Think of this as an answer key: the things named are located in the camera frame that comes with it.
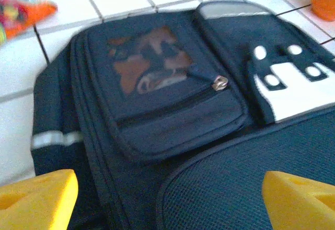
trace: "white dot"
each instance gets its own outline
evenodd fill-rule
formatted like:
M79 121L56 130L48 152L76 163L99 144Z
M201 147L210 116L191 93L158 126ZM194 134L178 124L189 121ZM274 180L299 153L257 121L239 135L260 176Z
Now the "white dot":
M272 74L266 75L264 79L269 85L272 86L277 86L280 83L278 78Z
M253 50L253 54L258 60L262 60L266 57L266 49L264 46L259 45Z
M321 71L314 66L307 67L306 72L312 77L317 77L321 75Z
M299 55L300 53L302 53L303 49L296 45L296 44L292 44L287 48L288 52L292 55Z

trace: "zipper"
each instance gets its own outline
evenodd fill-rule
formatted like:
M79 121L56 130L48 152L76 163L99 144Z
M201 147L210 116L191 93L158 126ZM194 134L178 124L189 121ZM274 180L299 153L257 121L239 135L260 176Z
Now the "zipper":
M198 103L203 102L206 99L213 97L218 91L224 90L228 86L228 79L221 75L218 75L218 73L216 73L216 71L211 67L204 68L193 64L188 68L187 73L188 75L200 78L204 81L208 81L209 83L211 83L211 85L208 86L208 88L200 91L199 93L192 95L180 102L177 102L174 105L118 120L116 122L118 127L125 128L134 126L148 120L153 120L171 114L175 111L181 111L183 109L190 108L197 105Z

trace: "zipper pull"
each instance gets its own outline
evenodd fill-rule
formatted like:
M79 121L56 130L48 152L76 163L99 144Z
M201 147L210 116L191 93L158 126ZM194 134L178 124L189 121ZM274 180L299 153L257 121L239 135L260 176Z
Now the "zipper pull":
M187 73L202 80L210 81L215 91L223 90L228 86L228 79L219 75L211 67L199 67L197 64L191 64L187 69Z

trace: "yellow plastic object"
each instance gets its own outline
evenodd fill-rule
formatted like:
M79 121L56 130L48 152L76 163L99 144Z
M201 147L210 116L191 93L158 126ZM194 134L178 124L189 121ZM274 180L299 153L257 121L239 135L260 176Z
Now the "yellow plastic object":
M77 195L73 170L0 187L0 229L66 230Z
M335 186L268 171L262 190L274 230L335 229Z

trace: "navy blue backpack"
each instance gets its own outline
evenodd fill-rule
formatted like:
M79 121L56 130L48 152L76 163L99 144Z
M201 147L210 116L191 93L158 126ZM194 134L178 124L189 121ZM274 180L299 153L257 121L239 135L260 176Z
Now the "navy blue backpack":
M37 175L74 169L69 229L272 229L266 171L335 185L335 62L239 1L107 22L37 77Z

